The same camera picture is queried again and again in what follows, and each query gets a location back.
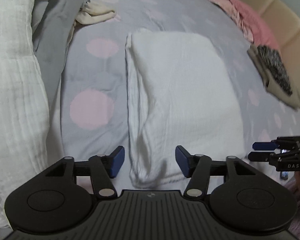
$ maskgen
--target black and white fabric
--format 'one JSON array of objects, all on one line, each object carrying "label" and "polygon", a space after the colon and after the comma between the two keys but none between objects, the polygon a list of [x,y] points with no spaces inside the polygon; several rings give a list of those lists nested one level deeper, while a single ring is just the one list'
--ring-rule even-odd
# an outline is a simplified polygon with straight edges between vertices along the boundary
[{"label": "black and white fabric", "polygon": [[258,46],[260,57],[265,62],[270,70],[274,80],[280,85],[282,90],[289,96],[292,95],[292,89],[289,81],[287,71],[282,63],[279,52],[276,49],[271,49],[265,45]]}]

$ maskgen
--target pink blanket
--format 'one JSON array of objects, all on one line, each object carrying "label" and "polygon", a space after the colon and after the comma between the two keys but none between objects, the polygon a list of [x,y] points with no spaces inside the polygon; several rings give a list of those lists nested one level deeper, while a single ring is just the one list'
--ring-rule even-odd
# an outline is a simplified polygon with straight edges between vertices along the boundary
[{"label": "pink blanket", "polygon": [[209,0],[220,6],[242,30],[244,37],[258,45],[280,51],[279,44],[266,22],[249,5],[240,0]]}]

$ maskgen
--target gray blanket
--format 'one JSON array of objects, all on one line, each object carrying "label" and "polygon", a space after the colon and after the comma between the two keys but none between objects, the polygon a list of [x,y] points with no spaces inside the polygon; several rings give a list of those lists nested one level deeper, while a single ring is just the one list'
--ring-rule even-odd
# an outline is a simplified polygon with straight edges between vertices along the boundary
[{"label": "gray blanket", "polygon": [[35,0],[33,46],[48,96],[49,109],[55,98],[66,63],[70,30],[87,0]]}]

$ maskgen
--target upholstered headboard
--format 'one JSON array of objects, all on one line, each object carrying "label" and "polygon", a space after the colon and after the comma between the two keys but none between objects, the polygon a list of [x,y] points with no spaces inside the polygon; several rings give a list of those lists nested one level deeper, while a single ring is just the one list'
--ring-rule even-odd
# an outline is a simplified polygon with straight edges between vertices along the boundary
[{"label": "upholstered headboard", "polygon": [[242,0],[269,25],[276,37],[282,61],[300,93],[300,18],[280,0]]}]

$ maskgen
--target folded white towel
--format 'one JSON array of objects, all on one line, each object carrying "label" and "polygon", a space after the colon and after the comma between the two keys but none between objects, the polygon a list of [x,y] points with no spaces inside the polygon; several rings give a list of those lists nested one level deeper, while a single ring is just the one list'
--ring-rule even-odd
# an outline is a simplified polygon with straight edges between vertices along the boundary
[{"label": "folded white towel", "polygon": [[128,35],[126,57],[135,187],[183,178],[177,145],[213,160],[245,156],[239,104],[208,38],[141,31]]}]

